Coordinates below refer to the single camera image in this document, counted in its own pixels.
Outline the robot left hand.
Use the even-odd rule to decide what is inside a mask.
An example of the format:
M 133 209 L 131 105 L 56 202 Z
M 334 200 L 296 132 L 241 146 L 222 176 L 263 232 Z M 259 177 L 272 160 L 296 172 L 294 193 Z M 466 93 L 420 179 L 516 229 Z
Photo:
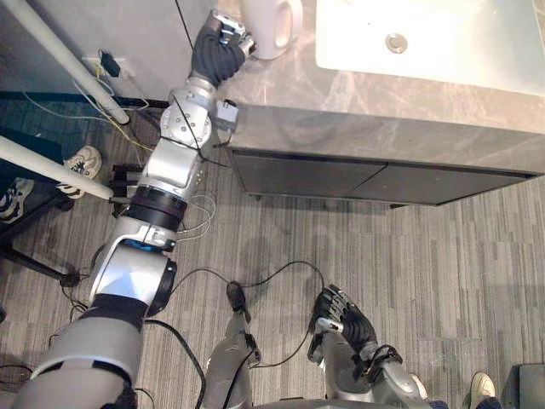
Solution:
M 189 77 L 217 89 L 238 72 L 256 48 L 255 39 L 242 22 L 213 9 L 194 42 Z

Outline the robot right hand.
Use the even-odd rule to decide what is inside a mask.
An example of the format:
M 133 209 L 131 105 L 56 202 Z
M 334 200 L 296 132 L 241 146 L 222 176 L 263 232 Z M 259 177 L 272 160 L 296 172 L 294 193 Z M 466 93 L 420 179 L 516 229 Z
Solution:
M 335 285 L 325 287 L 318 294 L 309 331 L 312 334 L 324 331 L 341 334 L 357 354 L 378 346 L 373 325 L 348 294 Z

